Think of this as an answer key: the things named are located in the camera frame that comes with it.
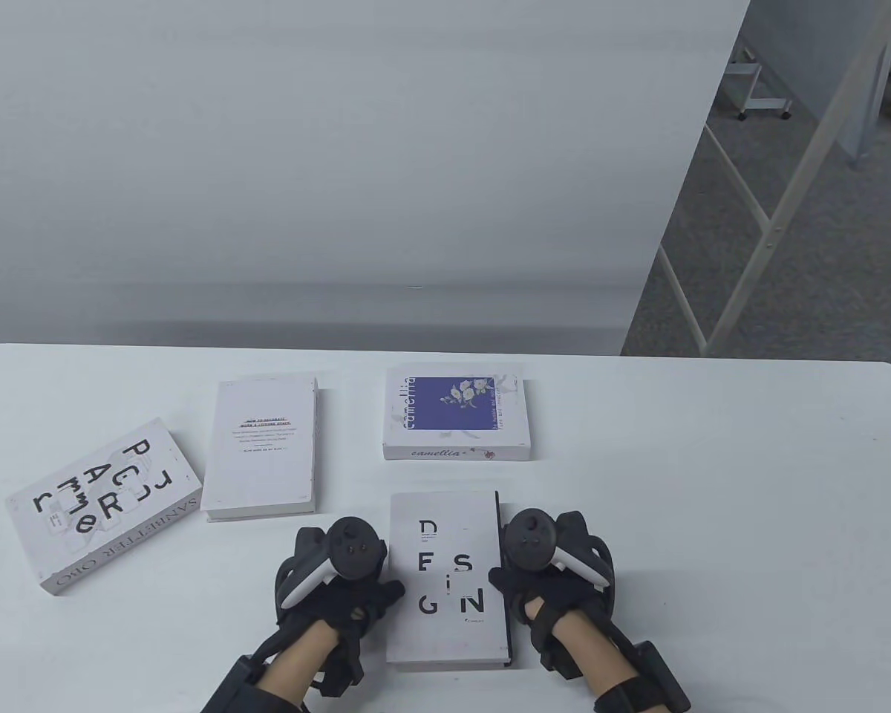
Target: book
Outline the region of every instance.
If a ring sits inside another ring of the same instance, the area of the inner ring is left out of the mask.
[[[383,455],[528,460],[523,380],[509,365],[415,364],[387,372]]]
[[[161,419],[7,499],[39,585],[57,594],[198,509],[201,482]]]
[[[387,632],[402,670],[502,668],[511,662],[504,598],[489,584],[502,564],[499,496],[399,492],[389,514],[389,574],[405,597]]]
[[[316,412],[313,377],[219,384],[201,500],[208,519],[313,512]]]

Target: white metal frame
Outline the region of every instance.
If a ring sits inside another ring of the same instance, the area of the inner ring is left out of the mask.
[[[835,97],[832,98],[829,107],[822,116],[822,121],[819,122],[815,129],[815,133],[812,135],[812,140],[809,141],[809,146],[806,147],[802,160],[796,167],[795,173],[792,174],[792,179],[789,179],[789,185],[786,187],[785,193],[782,194],[782,198],[771,216],[767,215],[762,205],[759,204],[757,198],[752,194],[751,188],[748,187],[748,184],[745,183],[745,180],[740,175],[740,171],[731,162],[730,157],[718,142],[713,130],[709,126],[704,126],[703,131],[710,139],[710,144],[716,149],[717,157],[720,160],[724,173],[733,183],[742,200],[745,201],[745,205],[750,210],[752,217],[759,224],[762,235],[757,245],[755,245],[755,249],[752,251],[752,255],[740,276],[740,281],[737,282],[733,294],[730,295],[726,306],[723,308],[723,312],[719,316],[709,339],[704,335],[703,330],[700,329],[696,315],[693,313],[693,308],[690,306],[689,300],[687,300],[686,292],[683,291],[683,287],[676,277],[676,272],[673,271],[673,265],[663,250],[663,246],[657,249],[657,262],[660,263],[660,267],[666,273],[667,279],[669,279],[670,288],[673,289],[673,295],[683,311],[687,326],[690,327],[690,331],[693,333],[693,338],[699,347],[701,357],[711,357],[714,354],[718,354],[730,333],[733,332],[745,308],[745,303],[748,302],[752,291],[757,287],[759,279],[762,278],[762,273],[772,259],[775,248],[778,247],[779,242],[782,241],[786,234],[789,223],[791,223],[795,212],[798,211],[799,205],[802,204],[802,200],[805,199],[806,193],[808,193],[809,187],[812,186],[812,181],[815,180],[815,176],[818,174],[818,170],[821,169],[822,163],[825,162],[826,156],[829,155],[829,150],[832,149],[832,144],[835,143],[839,131],[841,131],[843,124],[849,118],[850,113],[852,113],[854,105],[862,98],[864,86],[872,79],[872,75],[876,74],[879,52],[887,46],[890,39],[891,0],[886,0],[886,2],[881,4],[875,24],[871,27],[869,34],[867,34],[861,50],[852,60],[849,68],[846,69],[845,76],[843,76],[835,92]]]
[[[726,65],[723,71],[723,81],[719,88],[733,102],[735,108],[740,110],[740,119],[745,119],[747,111],[755,109],[779,109],[782,111],[784,119],[789,118],[789,112],[792,109],[792,100],[782,97],[754,97],[752,93],[759,85],[759,76],[762,74],[762,64],[757,60],[755,55],[745,46],[744,41],[740,38],[737,45],[733,49],[730,64]],[[727,83],[726,77],[741,76],[750,77],[748,87],[745,94],[737,91],[735,86]]]

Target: design book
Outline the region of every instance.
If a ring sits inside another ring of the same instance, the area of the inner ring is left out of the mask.
[[[399,492],[389,515],[389,573],[405,597],[389,620],[387,662],[404,670],[511,662],[499,567],[499,500],[490,492]]]

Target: purple book cover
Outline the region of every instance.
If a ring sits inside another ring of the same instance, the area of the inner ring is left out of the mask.
[[[493,377],[413,377],[417,431],[497,431]]]

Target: tabletop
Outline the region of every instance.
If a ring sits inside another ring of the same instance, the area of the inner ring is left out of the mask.
[[[384,371],[521,365],[534,459],[384,461]],[[309,371],[322,388],[319,512],[195,513],[52,597],[4,497],[153,417],[204,472],[217,382]],[[194,713],[272,630],[297,527],[341,514],[385,536],[388,496],[497,489],[503,511],[584,512],[614,553],[615,619],[652,639],[694,711],[891,703],[891,366],[879,363],[0,345],[0,710]],[[590,710],[537,668],[367,678],[327,710]]]

